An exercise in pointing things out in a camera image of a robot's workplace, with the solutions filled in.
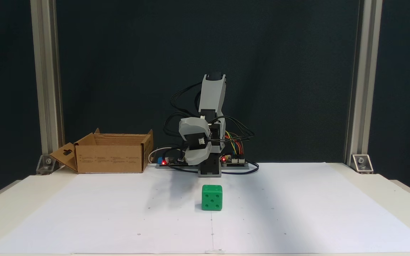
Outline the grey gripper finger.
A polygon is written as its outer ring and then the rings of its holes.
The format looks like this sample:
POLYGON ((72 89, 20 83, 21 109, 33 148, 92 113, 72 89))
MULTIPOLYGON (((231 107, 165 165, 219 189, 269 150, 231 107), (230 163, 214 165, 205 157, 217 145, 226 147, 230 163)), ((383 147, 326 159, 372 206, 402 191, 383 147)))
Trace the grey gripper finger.
POLYGON ((203 149, 192 150, 188 147, 185 151, 185 160, 188 165, 198 165, 208 159, 211 151, 211 144, 207 144, 203 149))
POLYGON ((203 118, 182 118, 179 133, 188 144, 207 144, 209 142, 209 124, 203 118))

